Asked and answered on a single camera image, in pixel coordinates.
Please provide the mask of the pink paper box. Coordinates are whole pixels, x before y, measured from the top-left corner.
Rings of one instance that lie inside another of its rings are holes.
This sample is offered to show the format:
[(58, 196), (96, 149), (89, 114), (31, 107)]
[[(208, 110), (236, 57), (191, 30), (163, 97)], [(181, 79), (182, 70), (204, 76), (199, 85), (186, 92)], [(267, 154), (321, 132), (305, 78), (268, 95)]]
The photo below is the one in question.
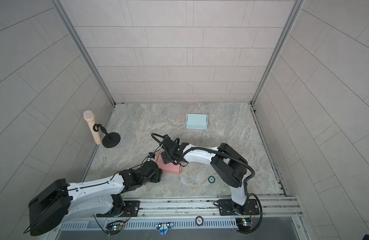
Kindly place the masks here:
[(173, 163), (165, 164), (163, 158), (161, 156), (161, 152), (158, 153), (158, 158), (156, 163), (160, 169), (163, 170), (164, 173), (180, 175), (182, 167), (180, 165), (174, 165)]

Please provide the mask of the light blue paper box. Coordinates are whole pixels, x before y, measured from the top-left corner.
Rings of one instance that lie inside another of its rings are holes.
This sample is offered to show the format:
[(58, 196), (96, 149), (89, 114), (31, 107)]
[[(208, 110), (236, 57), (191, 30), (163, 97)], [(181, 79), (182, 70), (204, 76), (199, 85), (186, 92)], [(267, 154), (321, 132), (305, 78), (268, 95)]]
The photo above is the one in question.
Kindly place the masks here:
[(186, 128), (191, 130), (206, 130), (208, 116), (205, 114), (186, 114)]

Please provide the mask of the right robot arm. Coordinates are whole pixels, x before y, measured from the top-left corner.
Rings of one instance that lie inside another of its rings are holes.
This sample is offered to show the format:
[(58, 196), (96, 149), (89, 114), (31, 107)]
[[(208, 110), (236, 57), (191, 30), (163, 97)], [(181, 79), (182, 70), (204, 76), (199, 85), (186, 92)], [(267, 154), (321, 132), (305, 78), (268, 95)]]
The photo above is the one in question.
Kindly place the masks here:
[(185, 167), (188, 163), (210, 165), (220, 178), (230, 186), (231, 200), (225, 206), (227, 211), (245, 215), (248, 210), (247, 181), (255, 176), (255, 171), (244, 157), (226, 143), (214, 148), (196, 147), (189, 143), (174, 141), (168, 135), (151, 134), (163, 148), (161, 156), (165, 164), (172, 163)]

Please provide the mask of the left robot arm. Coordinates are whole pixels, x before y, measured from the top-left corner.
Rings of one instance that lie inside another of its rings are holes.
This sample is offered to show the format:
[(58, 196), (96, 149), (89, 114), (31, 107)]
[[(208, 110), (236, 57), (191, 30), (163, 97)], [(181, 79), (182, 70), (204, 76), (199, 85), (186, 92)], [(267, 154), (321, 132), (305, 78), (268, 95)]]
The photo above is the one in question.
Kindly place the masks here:
[(156, 162), (147, 161), (136, 170), (118, 171), (100, 180), (85, 183), (56, 180), (29, 202), (30, 224), (24, 232), (39, 236), (65, 221), (90, 215), (99, 218), (135, 217), (139, 202), (125, 202), (121, 194), (149, 182), (160, 182), (162, 173)]

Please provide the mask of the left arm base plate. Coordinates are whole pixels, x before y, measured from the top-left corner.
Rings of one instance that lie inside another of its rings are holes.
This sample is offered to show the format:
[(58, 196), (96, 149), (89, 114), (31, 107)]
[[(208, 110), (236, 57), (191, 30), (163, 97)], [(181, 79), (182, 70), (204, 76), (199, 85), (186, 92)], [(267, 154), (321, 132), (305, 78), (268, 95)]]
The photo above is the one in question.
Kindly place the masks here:
[(123, 205), (113, 207), (106, 214), (96, 214), (97, 218), (129, 218), (137, 217), (140, 201), (125, 201)]

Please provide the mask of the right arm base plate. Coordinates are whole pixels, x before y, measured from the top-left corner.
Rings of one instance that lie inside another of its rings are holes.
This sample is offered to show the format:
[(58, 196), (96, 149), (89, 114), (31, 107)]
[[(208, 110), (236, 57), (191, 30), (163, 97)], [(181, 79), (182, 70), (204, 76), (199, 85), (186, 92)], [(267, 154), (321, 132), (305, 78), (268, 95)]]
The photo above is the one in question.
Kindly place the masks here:
[(233, 202), (231, 199), (220, 199), (213, 204), (219, 208), (221, 216), (249, 216), (260, 215), (259, 204), (256, 199), (247, 199), (243, 206)]

